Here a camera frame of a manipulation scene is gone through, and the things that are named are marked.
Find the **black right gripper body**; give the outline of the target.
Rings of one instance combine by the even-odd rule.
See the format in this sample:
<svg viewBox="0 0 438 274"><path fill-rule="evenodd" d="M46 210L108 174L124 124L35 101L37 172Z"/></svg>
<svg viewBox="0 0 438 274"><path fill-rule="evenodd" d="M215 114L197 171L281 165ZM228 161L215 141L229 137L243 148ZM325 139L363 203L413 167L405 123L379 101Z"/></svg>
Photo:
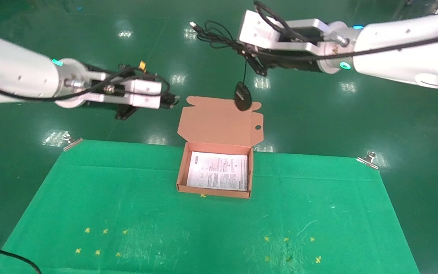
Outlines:
<svg viewBox="0 0 438 274"><path fill-rule="evenodd" d="M283 56L283 57L313 57L314 54L310 52L304 51L267 51L268 54L273 54L275 56ZM309 72L323 72L319 67L317 61L293 61L291 58L289 60L285 58L270 58L266 57L266 64L270 68L284 68L284 69L297 69L302 71Z"/></svg>

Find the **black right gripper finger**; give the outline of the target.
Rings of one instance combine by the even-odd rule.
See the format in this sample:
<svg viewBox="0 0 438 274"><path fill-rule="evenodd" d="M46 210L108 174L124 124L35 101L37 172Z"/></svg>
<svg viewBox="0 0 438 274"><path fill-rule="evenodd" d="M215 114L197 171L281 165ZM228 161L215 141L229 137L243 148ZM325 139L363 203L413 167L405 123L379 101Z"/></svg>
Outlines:
<svg viewBox="0 0 438 274"><path fill-rule="evenodd" d="M256 54L257 47L255 45L237 40L235 41L235 51L238 54Z"/></svg>
<svg viewBox="0 0 438 274"><path fill-rule="evenodd" d="M261 64L260 59L257 57L256 54L244 51L243 57L244 57L246 63L252 68L254 73L256 73L259 76L263 76L263 77L267 76L268 67L264 67Z"/></svg>

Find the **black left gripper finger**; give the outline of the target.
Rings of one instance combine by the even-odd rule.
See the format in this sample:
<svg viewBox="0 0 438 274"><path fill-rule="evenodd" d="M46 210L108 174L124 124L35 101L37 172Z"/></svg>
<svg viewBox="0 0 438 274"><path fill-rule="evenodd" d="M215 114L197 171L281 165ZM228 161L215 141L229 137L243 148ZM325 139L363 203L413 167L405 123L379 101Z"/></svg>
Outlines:
<svg viewBox="0 0 438 274"><path fill-rule="evenodd" d="M167 92L160 96L160 108L171 109L179 103L180 97Z"/></svg>
<svg viewBox="0 0 438 274"><path fill-rule="evenodd" d="M132 106L132 105L119 104L117 106L117 108L116 108L115 119L116 120L127 120L138 109L139 109L139 107L135 107L135 106Z"/></svg>

